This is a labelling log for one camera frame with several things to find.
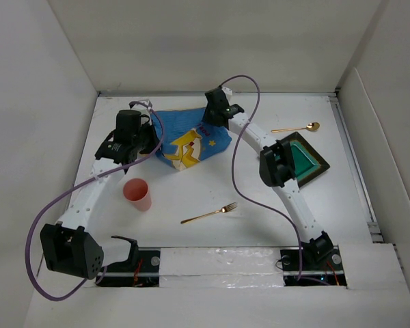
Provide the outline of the blue cartoon placemat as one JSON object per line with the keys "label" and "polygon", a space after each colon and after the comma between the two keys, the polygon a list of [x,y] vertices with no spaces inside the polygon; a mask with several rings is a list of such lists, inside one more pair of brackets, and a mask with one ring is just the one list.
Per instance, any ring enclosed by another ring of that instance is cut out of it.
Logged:
{"label": "blue cartoon placemat", "polygon": [[156,156],[178,171],[224,152],[232,138],[225,127],[202,121],[204,108],[157,111],[151,115],[157,137],[163,139]]}

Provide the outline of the pink plastic cup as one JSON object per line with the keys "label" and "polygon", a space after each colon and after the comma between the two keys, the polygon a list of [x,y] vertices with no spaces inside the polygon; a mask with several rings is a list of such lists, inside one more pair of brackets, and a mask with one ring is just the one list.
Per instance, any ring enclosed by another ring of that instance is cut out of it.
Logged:
{"label": "pink plastic cup", "polygon": [[123,186],[123,196],[139,211],[145,212],[152,205],[150,190],[147,182],[140,178],[133,178]]}

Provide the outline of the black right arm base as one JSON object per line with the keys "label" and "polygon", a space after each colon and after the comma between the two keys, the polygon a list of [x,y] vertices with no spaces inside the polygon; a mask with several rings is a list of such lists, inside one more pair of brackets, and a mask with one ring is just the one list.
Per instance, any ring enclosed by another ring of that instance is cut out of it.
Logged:
{"label": "black right arm base", "polygon": [[299,250],[281,249],[275,266],[282,271],[285,287],[291,286],[347,286],[342,257],[336,247],[318,263],[306,260],[299,268]]}

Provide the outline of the green square plate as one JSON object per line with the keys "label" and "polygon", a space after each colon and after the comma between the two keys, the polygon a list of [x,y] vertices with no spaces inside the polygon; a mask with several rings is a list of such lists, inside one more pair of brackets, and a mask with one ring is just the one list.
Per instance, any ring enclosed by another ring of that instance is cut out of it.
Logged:
{"label": "green square plate", "polygon": [[295,178],[299,187],[303,187],[330,168],[330,164],[298,132],[294,132],[279,141],[289,144],[295,164]]}

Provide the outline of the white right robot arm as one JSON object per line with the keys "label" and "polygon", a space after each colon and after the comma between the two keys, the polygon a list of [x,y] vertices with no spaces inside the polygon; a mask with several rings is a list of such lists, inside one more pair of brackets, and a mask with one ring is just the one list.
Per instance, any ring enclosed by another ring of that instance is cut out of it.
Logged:
{"label": "white right robot arm", "polygon": [[314,218],[300,192],[290,142],[272,138],[252,123],[244,109],[231,105],[222,87],[205,93],[207,106],[202,121],[243,139],[259,156],[259,174],[283,202],[293,224],[300,246],[301,266],[318,269],[326,263],[333,243]]}

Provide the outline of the gold spoon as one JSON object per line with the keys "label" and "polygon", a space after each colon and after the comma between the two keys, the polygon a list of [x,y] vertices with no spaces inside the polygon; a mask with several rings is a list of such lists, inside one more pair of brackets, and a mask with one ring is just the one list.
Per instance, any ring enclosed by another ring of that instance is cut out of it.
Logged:
{"label": "gold spoon", "polygon": [[309,132],[316,132],[320,128],[320,124],[318,122],[310,122],[306,126],[298,127],[298,128],[280,128],[280,129],[273,129],[271,130],[272,133],[283,133],[289,131],[302,131],[306,130]]}

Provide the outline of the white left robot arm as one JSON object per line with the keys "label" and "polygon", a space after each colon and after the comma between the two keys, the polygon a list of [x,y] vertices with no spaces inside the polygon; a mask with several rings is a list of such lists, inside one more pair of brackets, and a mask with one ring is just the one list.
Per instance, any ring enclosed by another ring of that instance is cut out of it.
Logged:
{"label": "white left robot arm", "polygon": [[147,109],[124,109],[118,112],[115,128],[95,153],[90,181],[78,190],[74,202],[57,220],[45,224],[40,241],[48,270],[84,279],[94,279],[98,272],[116,263],[131,271],[138,265],[137,242],[112,236],[95,239],[103,212],[128,166],[139,154],[148,154],[159,139]]}

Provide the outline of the gold fork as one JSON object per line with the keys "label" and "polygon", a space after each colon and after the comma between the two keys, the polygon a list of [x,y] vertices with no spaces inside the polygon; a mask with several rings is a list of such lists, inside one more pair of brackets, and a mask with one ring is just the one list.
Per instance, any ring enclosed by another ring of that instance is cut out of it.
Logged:
{"label": "gold fork", "polygon": [[182,225],[182,224],[190,223],[190,222],[192,222],[192,221],[195,221],[195,220],[198,220],[198,219],[202,219],[202,218],[205,218],[205,217],[209,217],[209,216],[212,216],[212,215],[225,214],[225,213],[228,213],[228,212],[232,212],[233,210],[235,210],[235,209],[237,208],[237,206],[238,206],[238,203],[237,203],[237,202],[233,202],[233,203],[231,203],[231,204],[228,204],[228,205],[223,206],[223,207],[220,208],[219,210],[215,210],[215,211],[213,211],[213,212],[206,213],[206,214],[203,214],[203,215],[200,215],[200,216],[197,216],[197,217],[192,217],[192,218],[190,218],[190,219],[182,220],[182,221],[180,222],[180,224]]}

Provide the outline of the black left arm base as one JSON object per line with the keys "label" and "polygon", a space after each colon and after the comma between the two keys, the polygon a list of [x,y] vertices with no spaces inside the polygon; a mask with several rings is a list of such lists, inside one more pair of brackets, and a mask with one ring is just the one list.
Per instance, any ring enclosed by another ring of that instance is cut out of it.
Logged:
{"label": "black left arm base", "polygon": [[98,287],[153,288],[159,287],[161,249],[136,248],[124,262],[107,267],[96,278]]}

